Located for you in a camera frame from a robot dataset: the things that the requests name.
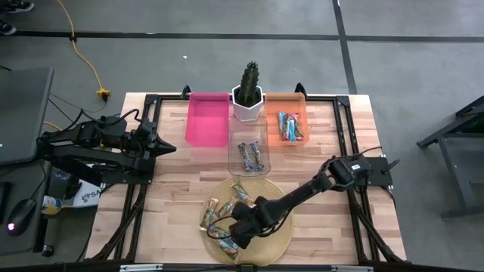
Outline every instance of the metal stand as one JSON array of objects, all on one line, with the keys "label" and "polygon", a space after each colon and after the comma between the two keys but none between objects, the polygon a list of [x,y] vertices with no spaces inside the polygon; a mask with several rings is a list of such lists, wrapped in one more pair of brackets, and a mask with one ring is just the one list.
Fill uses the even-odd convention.
[{"label": "metal stand", "polygon": [[469,180],[466,178],[466,176],[468,176],[467,173],[464,174],[462,171],[458,171],[460,163],[456,163],[457,158],[451,156],[448,151],[448,139],[460,138],[463,140],[463,138],[484,138],[484,133],[481,133],[481,131],[476,128],[476,125],[479,125],[479,122],[480,125],[482,125],[482,122],[484,121],[484,96],[456,112],[455,116],[455,121],[432,133],[422,141],[417,142],[417,145],[421,149],[426,149],[431,144],[439,143],[451,179],[458,187],[459,199],[464,208],[444,212],[441,214],[442,219],[484,213],[484,205],[480,204],[478,199],[476,199],[471,187],[472,182],[483,182],[484,178],[482,178],[482,176],[477,178],[477,180]]}]

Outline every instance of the computer mouse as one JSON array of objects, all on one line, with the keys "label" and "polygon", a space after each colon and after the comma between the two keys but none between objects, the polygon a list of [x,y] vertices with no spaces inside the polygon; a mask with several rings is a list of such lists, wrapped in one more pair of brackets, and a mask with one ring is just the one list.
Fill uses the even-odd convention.
[{"label": "computer mouse", "polygon": [[31,199],[22,199],[19,201],[8,216],[8,234],[12,236],[21,235],[29,226],[35,207],[36,202]]}]

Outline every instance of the wooden table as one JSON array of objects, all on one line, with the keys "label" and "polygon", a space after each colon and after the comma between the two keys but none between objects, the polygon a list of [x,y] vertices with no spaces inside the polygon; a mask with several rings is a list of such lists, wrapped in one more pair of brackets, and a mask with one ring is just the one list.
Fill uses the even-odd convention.
[{"label": "wooden table", "polygon": [[[145,93],[128,93],[123,113],[142,110]],[[370,98],[350,95],[351,109],[360,150],[380,145]],[[284,192],[309,181],[322,162],[340,155],[331,103],[308,102],[309,142],[302,147],[271,147],[271,171],[267,178]],[[178,150],[157,158],[152,185],[144,204],[136,262],[214,263],[207,254],[197,229],[200,210],[209,193],[224,179],[227,149],[191,147],[185,142],[187,101],[164,101],[161,107],[160,137]],[[346,120],[341,110],[345,132]],[[128,129],[138,123],[128,119]],[[378,156],[379,150],[367,156]],[[119,225],[126,185],[112,186],[103,193],[89,240],[86,257],[92,257],[109,240]],[[405,259],[405,250],[392,200],[378,187],[368,189],[374,226],[392,250]],[[355,241],[346,193],[318,194],[294,209],[295,230],[289,248],[276,264],[356,264]],[[370,255],[368,237],[362,231],[365,252]],[[129,247],[125,243],[124,253]]]}]

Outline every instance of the gray concrete floor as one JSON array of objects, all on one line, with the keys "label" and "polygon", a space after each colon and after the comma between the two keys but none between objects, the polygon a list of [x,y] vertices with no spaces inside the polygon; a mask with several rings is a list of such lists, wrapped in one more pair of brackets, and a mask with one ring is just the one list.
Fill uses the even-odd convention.
[{"label": "gray concrete floor", "polygon": [[[337,34],[330,0],[104,0],[65,1],[82,31]],[[373,36],[483,35],[484,2],[477,0],[340,0],[346,32]],[[3,16],[21,30],[68,30],[55,1],[36,2],[28,14]],[[80,39],[113,95],[102,114],[121,110],[127,91],[229,91],[244,65],[256,60],[265,91],[348,94],[339,42],[193,39]],[[91,70],[65,38],[0,37],[0,65],[55,68],[52,93],[89,110],[102,107]],[[359,94],[369,94],[384,153],[402,162],[392,170],[400,228],[408,260],[416,264],[482,269],[484,216],[442,221],[459,208],[437,147],[415,142],[449,122],[482,95],[482,43],[350,42]],[[69,114],[77,109],[59,102]],[[55,108],[45,120],[66,126]],[[75,261],[94,210],[66,212],[49,225],[56,254],[0,257],[0,266]]]}]

